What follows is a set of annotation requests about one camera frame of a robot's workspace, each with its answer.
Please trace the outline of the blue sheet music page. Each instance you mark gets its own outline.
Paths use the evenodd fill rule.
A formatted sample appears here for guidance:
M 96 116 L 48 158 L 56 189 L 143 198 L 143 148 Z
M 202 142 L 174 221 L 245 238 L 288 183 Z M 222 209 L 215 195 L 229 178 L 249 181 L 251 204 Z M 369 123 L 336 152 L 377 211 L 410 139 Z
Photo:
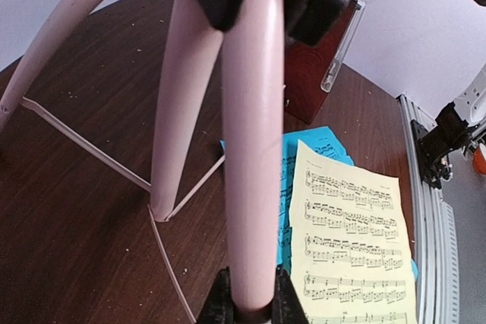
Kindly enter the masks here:
M 346 165 L 355 165 L 346 148 L 327 126 L 283 134 L 277 265 L 283 266 L 288 273 L 292 272 L 292 228 L 289 224 L 289 207 L 299 140 L 319 155 Z

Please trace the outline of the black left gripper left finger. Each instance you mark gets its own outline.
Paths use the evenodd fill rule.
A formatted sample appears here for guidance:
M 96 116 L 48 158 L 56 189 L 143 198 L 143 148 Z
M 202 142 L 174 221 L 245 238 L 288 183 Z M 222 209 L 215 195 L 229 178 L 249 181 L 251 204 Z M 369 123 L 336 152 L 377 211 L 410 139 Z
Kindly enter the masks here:
M 202 309 L 198 324 L 233 324 L 235 321 L 234 304 L 231 294 L 229 268 L 218 271 Z

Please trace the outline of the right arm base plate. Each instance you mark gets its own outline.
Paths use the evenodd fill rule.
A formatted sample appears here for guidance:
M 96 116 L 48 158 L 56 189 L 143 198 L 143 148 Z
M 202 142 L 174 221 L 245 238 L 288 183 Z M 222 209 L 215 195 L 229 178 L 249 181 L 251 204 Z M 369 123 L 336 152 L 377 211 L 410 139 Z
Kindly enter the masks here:
M 442 180 L 448 181 L 452 176 L 448 157 L 451 147 L 445 139 L 444 129 L 437 124 L 428 130 L 417 120 L 412 120 L 410 125 L 421 180 L 431 188 L 440 190 Z

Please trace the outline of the dark red wooden metronome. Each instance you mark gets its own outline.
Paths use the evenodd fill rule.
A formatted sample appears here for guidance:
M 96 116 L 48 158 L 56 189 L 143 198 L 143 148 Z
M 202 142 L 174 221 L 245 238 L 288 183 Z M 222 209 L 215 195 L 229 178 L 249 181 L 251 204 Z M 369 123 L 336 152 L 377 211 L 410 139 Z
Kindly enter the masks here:
M 351 1 L 317 46 L 295 40 L 286 45 L 285 111 L 306 124 L 313 122 L 329 95 L 320 85 L 351 19 Z

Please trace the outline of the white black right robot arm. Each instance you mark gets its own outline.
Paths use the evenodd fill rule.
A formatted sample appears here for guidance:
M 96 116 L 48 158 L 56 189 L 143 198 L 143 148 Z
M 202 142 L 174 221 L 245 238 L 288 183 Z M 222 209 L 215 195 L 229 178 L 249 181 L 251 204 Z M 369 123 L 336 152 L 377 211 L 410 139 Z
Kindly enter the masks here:
M 435 119 L 444 149 L 454 151 L 485 143 L 485 69 Z

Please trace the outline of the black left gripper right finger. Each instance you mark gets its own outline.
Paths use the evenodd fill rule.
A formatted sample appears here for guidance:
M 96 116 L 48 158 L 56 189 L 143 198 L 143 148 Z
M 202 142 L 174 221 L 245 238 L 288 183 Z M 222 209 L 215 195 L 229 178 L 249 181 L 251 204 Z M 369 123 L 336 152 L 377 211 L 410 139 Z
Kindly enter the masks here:
M 308 319 L 298 299 L 289 273 L 283 266 L 276 268 L 272 302 L 273 324 L 307 324 Z

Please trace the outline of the yellow sheet music page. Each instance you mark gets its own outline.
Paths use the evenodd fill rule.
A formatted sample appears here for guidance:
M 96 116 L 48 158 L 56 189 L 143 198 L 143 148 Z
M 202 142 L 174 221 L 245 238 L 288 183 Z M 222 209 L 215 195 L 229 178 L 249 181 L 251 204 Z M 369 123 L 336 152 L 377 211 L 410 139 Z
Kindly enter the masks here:
M 308 322 L 416 322 L 397 178 L 299 143 L 289 222 L 291 280 Z

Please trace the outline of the pink music stand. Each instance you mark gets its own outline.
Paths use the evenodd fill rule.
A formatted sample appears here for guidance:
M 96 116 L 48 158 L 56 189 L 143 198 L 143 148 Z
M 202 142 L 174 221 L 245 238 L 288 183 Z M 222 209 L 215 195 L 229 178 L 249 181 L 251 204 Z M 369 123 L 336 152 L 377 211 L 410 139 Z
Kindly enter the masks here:
M 60 45 L 102 0 L 61 0 L 1 98 L 6 124 L 19 105 L 138 182 L 25 93 Z M 234 323 L 271 323 L 277 268 L 286 37 L 317 45 L 350 0 L 174 0 L 153 138 L 150 219 L 175 214 L 175 198 L 202 100 L 222 63 L 227 242 Z

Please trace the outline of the clear plastic metronome cover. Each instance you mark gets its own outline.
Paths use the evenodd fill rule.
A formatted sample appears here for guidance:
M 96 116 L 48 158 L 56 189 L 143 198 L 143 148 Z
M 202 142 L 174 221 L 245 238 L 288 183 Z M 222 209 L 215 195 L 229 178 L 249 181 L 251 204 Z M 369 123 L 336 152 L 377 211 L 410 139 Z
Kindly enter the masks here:
M 337 74 L 342 66 L 343 60 L 346 56 L 347 51 L 351 45 L 351 42 L 354 38 L 356 30 L 358 29 L 358 25 L 361 22 L 362 15 L 365 9 L 365 3 L 361 0 L 352 0 L 351 1 L 351 9 L 352 9 L 352 16 L 348 25 L 346 26 L 346 31 L 341 37 L 339 42 L 339 46 L 336 50 L 336 54 L 333 57 L 333 60 L 328 67 L 326 76 L 322 79 L 320 88 L 325 93 L 330 93 L 335 83 Z

